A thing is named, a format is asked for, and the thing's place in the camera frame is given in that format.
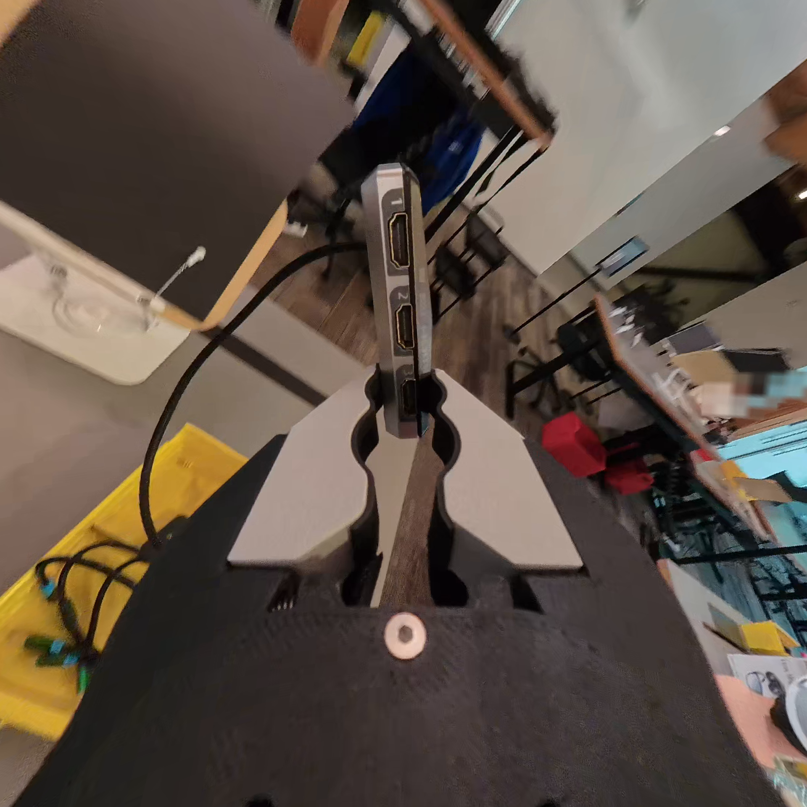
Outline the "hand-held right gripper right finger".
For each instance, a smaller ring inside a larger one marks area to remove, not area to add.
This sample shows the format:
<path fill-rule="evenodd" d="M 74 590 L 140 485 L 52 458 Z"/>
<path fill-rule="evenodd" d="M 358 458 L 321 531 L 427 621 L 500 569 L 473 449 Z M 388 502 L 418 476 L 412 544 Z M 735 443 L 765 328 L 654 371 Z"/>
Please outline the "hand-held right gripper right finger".
<path fill-rule="evenodd" d="M 444 370 L 430 378 L 433 450 L 442 462 L 429 522 L 429 592 L 465 607 L 484 580 L 516 590 L 584 562 L 524 437 Z"/>

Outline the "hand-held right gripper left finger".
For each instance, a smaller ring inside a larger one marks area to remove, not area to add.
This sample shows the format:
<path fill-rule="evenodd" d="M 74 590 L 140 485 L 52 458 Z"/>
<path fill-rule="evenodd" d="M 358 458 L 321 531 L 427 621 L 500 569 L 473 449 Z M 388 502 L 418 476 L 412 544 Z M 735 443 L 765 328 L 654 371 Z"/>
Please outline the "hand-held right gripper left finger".
<path fill-rule="evenodd" d="M 322 575 L 348 606 L 378 582 L 379 514 L 367 459 L 378 445 L 378 367 L 329 396 L 285 437 L 227 561 Z"/>

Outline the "yellow plastic bin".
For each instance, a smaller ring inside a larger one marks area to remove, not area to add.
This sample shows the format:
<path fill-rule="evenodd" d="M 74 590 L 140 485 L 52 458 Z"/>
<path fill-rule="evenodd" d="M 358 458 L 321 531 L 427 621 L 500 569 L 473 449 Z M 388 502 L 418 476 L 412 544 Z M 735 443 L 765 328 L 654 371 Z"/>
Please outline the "yellow plastic bin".
<path fill-rule="evenodd" d="M 246 458 L 193 425 L 156 453 L 150 507 L 164 542 Z M 1 724 L 47 740 L 72 719 L 156 550 L 134 471 L 2 594 Z"/>

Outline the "red plastic crate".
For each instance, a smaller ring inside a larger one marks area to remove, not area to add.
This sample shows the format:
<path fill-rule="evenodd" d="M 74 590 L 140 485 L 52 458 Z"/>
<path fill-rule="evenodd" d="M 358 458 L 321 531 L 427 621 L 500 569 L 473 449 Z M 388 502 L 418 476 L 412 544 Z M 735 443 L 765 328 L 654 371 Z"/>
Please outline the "red plastic crate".
<path fill-rule="evenodd" d="M 544 424 L 541 445 L 575 478 L 605 471 L 607 452 L 597 434 L 570 411 Z"/>
<path fill-rule="evenodd" d="M 610 452 L 604 470 L 605 486 L 622 496 L 650 490 L 654 477 L 644 457 L 644 448 L 638 443 Z"/>

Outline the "long wooden desk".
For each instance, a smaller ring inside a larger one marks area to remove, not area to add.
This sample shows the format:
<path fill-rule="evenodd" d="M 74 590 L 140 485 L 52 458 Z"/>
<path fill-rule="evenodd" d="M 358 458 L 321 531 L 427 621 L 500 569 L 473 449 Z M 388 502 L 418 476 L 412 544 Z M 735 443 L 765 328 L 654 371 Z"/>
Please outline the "long wooden desk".
<path fill-rule="evenodd" d="M 681 448 L 691 486 L 718 502 L 757 539 L 772 541 L 774 531 L 760 508 L 740 495 L 721 471 L 721 457 L 706 438 L 683 372 L 673 369 L 650 346 L 625 308 L 596 294 L 591 301 L 599 336 L 597 349 L 621 389 L 629 394 Z"/>

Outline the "wood edged black board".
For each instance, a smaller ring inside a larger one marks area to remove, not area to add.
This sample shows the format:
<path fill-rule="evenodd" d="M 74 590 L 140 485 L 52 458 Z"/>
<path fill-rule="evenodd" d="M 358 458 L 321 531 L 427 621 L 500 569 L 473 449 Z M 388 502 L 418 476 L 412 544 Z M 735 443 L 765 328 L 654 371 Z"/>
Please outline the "wood edged black board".
<path fill-rule="evenodd" d="M 217 326 L 353 121 L 253 2 L 2 2 L 2 229 Z"/>

